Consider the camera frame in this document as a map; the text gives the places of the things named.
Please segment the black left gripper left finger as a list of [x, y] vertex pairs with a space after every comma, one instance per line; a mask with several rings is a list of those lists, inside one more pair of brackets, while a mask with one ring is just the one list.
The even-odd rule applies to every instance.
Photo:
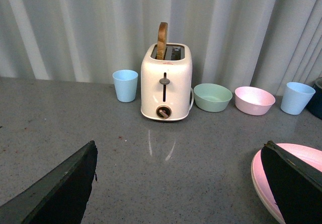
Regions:
[[1, 206], [1, 223], [81, 223], [97, 178], [92, 140]]

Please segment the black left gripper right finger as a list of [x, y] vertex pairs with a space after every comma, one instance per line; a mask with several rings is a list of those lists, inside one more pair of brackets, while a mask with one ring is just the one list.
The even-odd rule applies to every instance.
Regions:
[[286, 223], [321, 223], [321, 171], [268, 141], [261, 161]]

